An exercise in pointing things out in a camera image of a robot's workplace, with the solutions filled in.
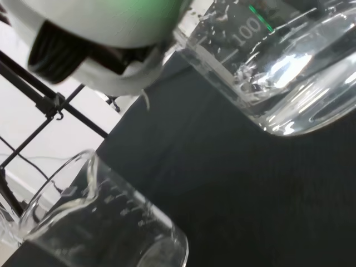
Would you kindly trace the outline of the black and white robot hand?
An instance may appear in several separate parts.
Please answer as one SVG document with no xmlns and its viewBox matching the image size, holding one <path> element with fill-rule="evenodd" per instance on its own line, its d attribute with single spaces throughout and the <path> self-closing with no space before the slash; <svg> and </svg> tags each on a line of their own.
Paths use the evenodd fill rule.
<svg viewBox="0 0 356 267">
<path fill-rule="evenodd" d="M 136 97 L 160 76 L 190 1 L 2 1 L 28 45 L 26 67 L 57 85 L 74 79 L 112 97 Z"/>
</svg>

